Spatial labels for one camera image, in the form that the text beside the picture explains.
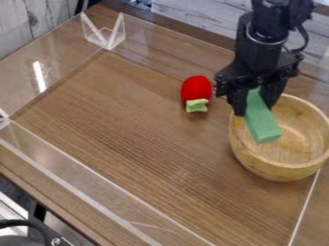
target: bowl rim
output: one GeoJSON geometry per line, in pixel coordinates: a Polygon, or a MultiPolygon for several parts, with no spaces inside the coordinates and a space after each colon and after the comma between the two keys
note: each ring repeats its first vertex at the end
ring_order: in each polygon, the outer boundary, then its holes
{"type": "MultiPolygon", "coordinates": [[[[289,95],[287,93],[284,93],[281,95],[281,97],[285,97],[285,98],[289,98],[289,99],[293,99],[296,101],[300,101],[306,106],[308,106],[310,108],[312,108],[319,116],[324,119],[324,122],[327,124],[327,127],[328,127],[328,131],[329,131],[329,118],[328,116],[326,115],[326,113],[323,112],[323,110],[314,104],[311,103],[310,101],[307,101],[306,99],[297,97],[297,96],[293,96],[293,95],[289,95]]],[[[328,149],[326,150],[326,152],[323,153],[323,155],[320,157],[318,157],[316,159],[308,161],[308,162],[303,162],[300,164],[292,164],[292,163],[283,163],[283,162],[279,162],[279,161],[275,161],[275,160],[268,160],[267,158],[264,158],[263,156],[260,156],[259,154],[256,154],[247,146],[247,150],[248,152],[251,153],[251,155],[253,157],[256,157],[257,159],[260,159],[263,162],[265,162],[267,164],[271,164],[276,167],[284,167],[284,168],[291,168],[291,169],[300,169],[300,168],[308,168],[311,166],[318,166],[320,165],[322,163],[324,163],[327,161],[327,159],[329,158],[329,147],[328,149]]]]}

